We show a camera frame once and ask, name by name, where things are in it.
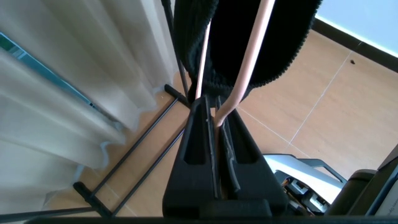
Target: curtain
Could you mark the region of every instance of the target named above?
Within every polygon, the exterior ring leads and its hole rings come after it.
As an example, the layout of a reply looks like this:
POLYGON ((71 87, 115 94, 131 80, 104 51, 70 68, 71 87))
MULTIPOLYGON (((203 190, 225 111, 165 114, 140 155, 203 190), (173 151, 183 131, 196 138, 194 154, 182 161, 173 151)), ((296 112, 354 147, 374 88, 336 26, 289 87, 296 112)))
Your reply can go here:
POLYGON ((101 113, 0 51, 0 213, 40 210, 156 107, 175 55, 157 0, 0 0, 0 32, 101 113))

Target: floor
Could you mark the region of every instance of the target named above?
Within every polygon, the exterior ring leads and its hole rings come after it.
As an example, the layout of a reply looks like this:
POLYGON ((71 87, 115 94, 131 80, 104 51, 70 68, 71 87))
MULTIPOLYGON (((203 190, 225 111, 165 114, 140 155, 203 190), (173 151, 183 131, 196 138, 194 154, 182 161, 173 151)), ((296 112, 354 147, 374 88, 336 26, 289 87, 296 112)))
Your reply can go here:
MULTIPOLYGON (((183 92, 178 75, 175 87, 183 92)), ((398 74, 311 31, 288 71, 252 91, 238 111, 262 152, 323 159, 348 178, 358 169, 377 169, 398 143, 397 96, 398 74)), ((129 134, 128 146, 109 149, 108 169, 84 170, 80 180, 89 189, 96 187, 172 97, 159 93, 157 101, 159 109, 141 116, 139 130, 129 134)), ((177 103, 99 191, 97 197, 110 210, 183 127, 188 112, 177 103)), ((178 145, 125 204, 119 217, 162 216, 162 197, 178 145)), ((87 204, 70 189, 47 206, 61 209, 87 204)))

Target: wall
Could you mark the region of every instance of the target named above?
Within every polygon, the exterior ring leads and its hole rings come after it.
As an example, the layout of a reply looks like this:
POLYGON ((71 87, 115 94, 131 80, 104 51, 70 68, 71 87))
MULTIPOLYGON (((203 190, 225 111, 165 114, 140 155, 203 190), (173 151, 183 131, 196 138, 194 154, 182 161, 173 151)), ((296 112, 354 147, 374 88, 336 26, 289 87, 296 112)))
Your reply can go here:
POLYGON ((398 57, 398 1, 323 0, 317 18, 398 57))

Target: black garment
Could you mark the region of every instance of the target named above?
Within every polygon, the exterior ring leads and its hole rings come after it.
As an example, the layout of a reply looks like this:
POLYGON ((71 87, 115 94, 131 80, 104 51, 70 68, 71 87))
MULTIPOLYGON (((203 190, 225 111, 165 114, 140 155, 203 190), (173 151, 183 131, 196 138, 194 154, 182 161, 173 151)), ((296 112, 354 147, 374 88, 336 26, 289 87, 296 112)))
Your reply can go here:
MULTIPOLYGON (((195 97, 203 36, 210 19, 202 92, 213 98, 227 98, 238 76, 259 3, 260 0, 176 0, 175 47, 193 83, 190 102, 195 97)), ((320 3, 321 0, 276 0, 245 96, 287 70, 307 37, 320 3)))

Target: clothes rack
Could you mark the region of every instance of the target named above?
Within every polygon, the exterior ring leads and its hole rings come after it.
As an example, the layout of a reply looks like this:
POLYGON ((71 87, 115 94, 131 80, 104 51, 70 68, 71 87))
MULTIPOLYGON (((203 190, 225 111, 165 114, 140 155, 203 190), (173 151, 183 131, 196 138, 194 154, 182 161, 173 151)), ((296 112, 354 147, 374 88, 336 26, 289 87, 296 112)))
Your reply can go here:
MULTIPOLYGON (((164 8, 167 26, 169 27, 170 36, 172 38, 173 49, 174 47, 174 38, 173 38, 173 14, 171 8, 170 0, 161 0, 164 8)), ((185 96, 188 96, 188 85, 187 79, 185 78, 185 70, 183 65, 175 52, 175 57, 177 59, 178 70, 180 72, 180 78, 182 81, 182 86, 184 90, 185 96)), ((97 198, 96 193, 104 186, 104 184, 113 176, 113 174, 121 167, 121 165, 127 160, 127 158, 134 152, 134 150, 140 145, 140 143, 145 139, 145 137, 156 127, 159 121, 170 111, 170 109, 177 103, 180 102, 186 107, 190 107, 190 104, 185 96, 179 93, 176 89, 166 84, 164 86, 164 90, 166 93, 174 97, 173 102, 163 110, 163 112, 155 119, 155 121, 145 130, 145 132, 140 136, 140 138, 134 143, 134 145, 128 150, 127 153, 119 160, 119 162, 111 169, 111 171, 105 176, 105 178, 95 187, 94 190, 90 190, 86 187, 83 182, 76 182, 73 184, 73 188, 85 199, 85 201, 90 205, 89 207, 83 208, 69 208, 69 209, 59 209, 59 210, 47 210, 47 211, 38 211, 38 212, 24 212, 24 213, 12 213, 0 215, 0 223, 9 223, 9 222, 18 222, 23 220, 31 220, 34 218, 43 218, 43 217, 54 217, 60 215, 72 215, 77 213, 86 213, 86 212, 97 212, 103 218, 114 218, 120 209, 122 209, 123 205, 134 195, 136 190, 141 186, 141 184, 146 180, 146 178, 150 175, 150 173, 155 169, 156 165, 163 159, 163 157, 168 153, 170 148, 177 142, 177 140, 181 137, 184 132, 184 128, 182 128, 178 134, 170 141, 169 145, 165 147, 160 156, 155 160, 155 162, 149 167, 149 169, 145 172, 145 174, 140 178, 140 180, 135 184, 135 186, 130 190, 130 192, 123 198, 121 203, 116 207, 114 211, 110 211, 102 201, 97 198)))

